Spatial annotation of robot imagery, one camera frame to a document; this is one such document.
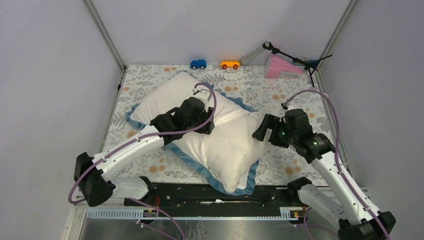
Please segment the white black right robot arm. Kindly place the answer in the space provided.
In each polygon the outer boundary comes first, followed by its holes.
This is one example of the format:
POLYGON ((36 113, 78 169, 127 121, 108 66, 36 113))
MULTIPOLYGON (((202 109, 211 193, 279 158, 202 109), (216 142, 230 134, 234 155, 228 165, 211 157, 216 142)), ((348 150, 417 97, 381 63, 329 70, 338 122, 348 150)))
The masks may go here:
POLYGON ((325 180, 335 196, 332 200, 306 177, 287 185, 287 201, 302 203, 327 219, 341 240, 387 240, 396 224, 389 211, 381 211, 348 174, 336 148, 323 133, 315 133, 302 109, 290 109, 283 117, 266 114, 252 137, 264 141, 270 131, 271 145, 293 147, 325 180))

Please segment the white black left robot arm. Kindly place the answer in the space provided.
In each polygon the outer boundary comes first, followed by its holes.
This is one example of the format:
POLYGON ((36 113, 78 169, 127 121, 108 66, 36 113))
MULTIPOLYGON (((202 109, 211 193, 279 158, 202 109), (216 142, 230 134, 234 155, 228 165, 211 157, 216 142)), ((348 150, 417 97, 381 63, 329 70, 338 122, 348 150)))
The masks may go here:
POLYGON ((110 198, 137 199, 148 206, 155 192, 145 178, 122 178, 116 174, 137 157, 180 140, 195 132, 209 135, 214 129, 215 108, 204 99, 189 97, 179 107, 157 115, 149 125, 110 150, 76 157, 72 191, 79 189, 90 207, 102 205, 110 198))

